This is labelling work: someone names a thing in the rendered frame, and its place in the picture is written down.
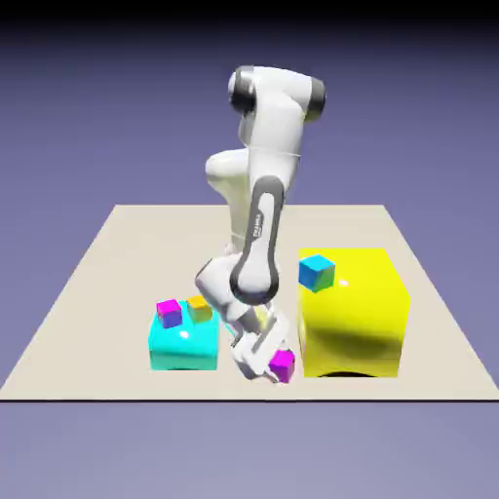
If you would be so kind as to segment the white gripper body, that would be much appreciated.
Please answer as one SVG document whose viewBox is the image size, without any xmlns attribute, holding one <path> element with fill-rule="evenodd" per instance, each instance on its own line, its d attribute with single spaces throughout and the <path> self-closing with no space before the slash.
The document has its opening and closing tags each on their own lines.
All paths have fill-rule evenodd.
<svg viewBox="0 0 499 499">
<path fill-rule="evenodd" d="M 247 313 L 237 323 L 236 330 L 231 355 L 245 378 L 267 378 L 272 383 L 284 383 L 275 360 L 289 351 L 288 319 L 280 312 L 273 312 L 263 326 L 256 314 Z"/>
</svg>

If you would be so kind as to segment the small purple cube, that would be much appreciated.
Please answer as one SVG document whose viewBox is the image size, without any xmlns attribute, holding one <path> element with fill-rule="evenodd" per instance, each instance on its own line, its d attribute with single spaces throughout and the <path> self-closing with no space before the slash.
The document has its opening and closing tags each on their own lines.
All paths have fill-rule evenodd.
<svg viewBox="0 0 499 499">
<path fill-rule="evenodd" d="M 280 349 L 271 359 L 269 368 L 281 383 L 289 383 L 295 369 L 295 355 L 290 349 Z"/>
</svg>

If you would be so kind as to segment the small orange cube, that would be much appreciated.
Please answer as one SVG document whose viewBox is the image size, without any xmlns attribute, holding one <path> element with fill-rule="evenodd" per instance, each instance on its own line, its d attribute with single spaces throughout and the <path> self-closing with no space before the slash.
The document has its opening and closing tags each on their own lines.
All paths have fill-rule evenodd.
<svg viewBox="0 0 499 499">
<path fill-rule="evenodd" d="M 189 317 L 194 324 L 204 323 L 212 318 L 212 308 L 201 294 L 189 297 L 186 305 Z"/>
</svg>

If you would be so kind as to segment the small magenta cube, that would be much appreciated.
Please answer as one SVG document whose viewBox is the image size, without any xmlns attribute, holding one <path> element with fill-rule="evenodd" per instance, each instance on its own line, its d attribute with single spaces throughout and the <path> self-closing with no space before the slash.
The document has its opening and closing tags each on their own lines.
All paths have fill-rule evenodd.
<svg viewBox="0 0 499 499">
<path fill-rule="evenodd" d="M 163 328 L 171 328 L 182 324 L 182 310 L 176 299 L 157 302 L 156 314 Z"/>
</svg>

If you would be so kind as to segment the small blue cube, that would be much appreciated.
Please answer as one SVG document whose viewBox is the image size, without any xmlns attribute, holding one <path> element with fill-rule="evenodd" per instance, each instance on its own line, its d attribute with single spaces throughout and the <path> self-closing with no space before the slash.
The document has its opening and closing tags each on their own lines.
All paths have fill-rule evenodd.
<svg viewBox="0 0 499 499">
<path fill-rule="evenodd" d="M 305 257 L 299 262 L 298 281 L 313 292 L 332 287 L 334 275 L 335 263 L 320 254 Z"/>
</svg>

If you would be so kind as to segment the large cyan box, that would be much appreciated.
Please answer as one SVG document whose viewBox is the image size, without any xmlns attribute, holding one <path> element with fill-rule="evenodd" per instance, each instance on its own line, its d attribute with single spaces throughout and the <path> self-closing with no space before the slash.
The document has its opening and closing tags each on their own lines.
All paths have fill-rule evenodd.
<svg viewBox="0 0 499 499">
<path fill-rule="evenodd" d="M 177 300 L 182 324 L 163 328 L 155 313 L 148 337 L 150 365 L 153 370 L 216 370 L 218 360 L 219 317 L 194 324 L 185 300 Z"/>
</svg>

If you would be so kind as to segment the large yellow box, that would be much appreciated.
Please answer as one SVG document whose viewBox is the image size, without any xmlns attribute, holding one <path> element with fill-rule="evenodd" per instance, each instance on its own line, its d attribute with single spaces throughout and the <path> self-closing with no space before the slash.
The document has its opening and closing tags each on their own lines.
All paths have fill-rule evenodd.
<svg viewBox="0 0 499 499">
<path fill-rule="evenodd" d="M 298 335 L 306 377 L 399 374 L 410 296 L 383 248 L 305 247 L 335 263 L 334 283 L 313 292 L 298 281 Z"/>
</svg>

